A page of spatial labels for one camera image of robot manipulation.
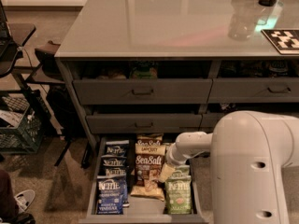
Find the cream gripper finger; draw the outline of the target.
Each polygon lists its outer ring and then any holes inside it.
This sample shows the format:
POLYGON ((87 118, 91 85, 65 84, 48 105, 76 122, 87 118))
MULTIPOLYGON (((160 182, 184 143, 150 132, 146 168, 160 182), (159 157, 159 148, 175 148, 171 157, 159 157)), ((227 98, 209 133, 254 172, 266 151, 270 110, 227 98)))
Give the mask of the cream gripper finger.
POLYGON ((163 165, 158 181, 164 183, 176 170, 175 166, 168 163, 163 165))

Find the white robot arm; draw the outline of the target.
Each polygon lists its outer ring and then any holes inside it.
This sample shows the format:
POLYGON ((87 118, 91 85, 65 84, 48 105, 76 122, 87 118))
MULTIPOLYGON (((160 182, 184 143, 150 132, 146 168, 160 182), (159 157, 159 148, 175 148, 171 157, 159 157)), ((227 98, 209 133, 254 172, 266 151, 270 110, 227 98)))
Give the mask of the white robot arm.
POLYGON ((235 111, 212 133, 181 133, 166 151, 159 181, 205 151, 214 224, 289 224, 282 169, 299 163, 299 118, 235 111))

